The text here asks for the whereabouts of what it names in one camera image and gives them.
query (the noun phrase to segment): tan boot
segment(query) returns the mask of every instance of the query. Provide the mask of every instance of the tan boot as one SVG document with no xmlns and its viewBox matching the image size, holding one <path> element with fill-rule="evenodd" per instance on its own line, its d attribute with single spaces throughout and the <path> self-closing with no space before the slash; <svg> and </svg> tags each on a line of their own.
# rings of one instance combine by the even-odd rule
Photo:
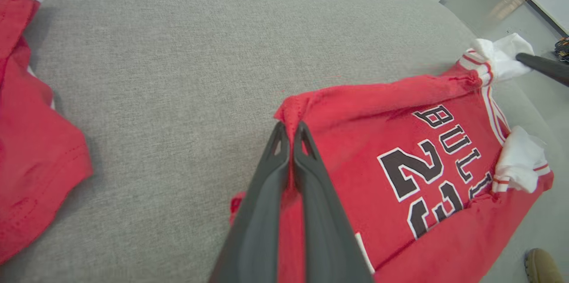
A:
<svg viewBox="0 0 569 283">
<path fill-rule="evenodd" d="M 563 277 L 549 253 L 531 249 L 526 255 L 526 273 L 530 283 L 563 283 Z"/>
</svg>

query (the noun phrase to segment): gray cushion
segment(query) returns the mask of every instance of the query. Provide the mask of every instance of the gray cushion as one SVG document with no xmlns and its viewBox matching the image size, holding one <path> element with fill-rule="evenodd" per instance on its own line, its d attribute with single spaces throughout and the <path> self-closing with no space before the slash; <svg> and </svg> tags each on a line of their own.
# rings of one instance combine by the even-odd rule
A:
<svg viewBox="0 0 569 283">
<path fill-rule="evenodd" d="M 0 280 L 57 283 L 206 281 L 285 97 L 438 74 L 473 38 L 429 0 L 46 0 L 25 35 L 95 173 Z"/>
</svg>

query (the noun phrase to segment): chicago bulls jersey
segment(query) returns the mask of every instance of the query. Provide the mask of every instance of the chicago bulls jersey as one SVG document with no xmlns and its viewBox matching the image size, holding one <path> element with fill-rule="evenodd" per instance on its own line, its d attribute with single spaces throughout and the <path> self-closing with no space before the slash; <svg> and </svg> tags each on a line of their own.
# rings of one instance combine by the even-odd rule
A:
<svg viewBox="0 0 569 283">
<path fill-rule="evenodd" d="M 543 155 L 525 159 L 528 174 L 540 175 L 533 193 L 508 190 L 510 179 L 496 176 L 510 128 L 491 84 L 528 72 L 513 56 L 531 52 L 517 35 L 504 40 L 518 49 L 479 40 L 441 76 L 303 93 L 277 111 L 289 137 L 299 121 L 309 126 L 376 281 L 477 282 L 551 187 Z M 281 283 L 304 280 L 301 205 L 291 186 L 280 217 Z"/>
</svg>

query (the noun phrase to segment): red shirt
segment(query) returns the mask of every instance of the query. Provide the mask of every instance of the red shirt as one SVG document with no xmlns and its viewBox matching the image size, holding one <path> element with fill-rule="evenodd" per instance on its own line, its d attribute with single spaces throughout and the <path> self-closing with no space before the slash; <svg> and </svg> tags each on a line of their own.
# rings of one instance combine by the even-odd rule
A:
<svg viewBox="0 0 569 283">
<path fill-rule="evenodd" d="M 299 121 L 309 126 L 378 282 L 478 282 L 551 188 L 553 173 L 535 162 L 535 192 L 491 192 L 509 128 L 490 94 L 490 63 L 481 73 L 462 61 L 441 76 L 291 96 L 276 112 L 291 143 Z M 303 228 L 300 195 L 288 188 L 281 283 L 305 279 Z"/>
<path fill-rule="evenodd" d="M 0 0 L 0 264 L 53 221 L 69 191 L 92 174 L 85 138 L 52 108 L 28 67 L 22 32 L 41 0 Z"/>
</svg>

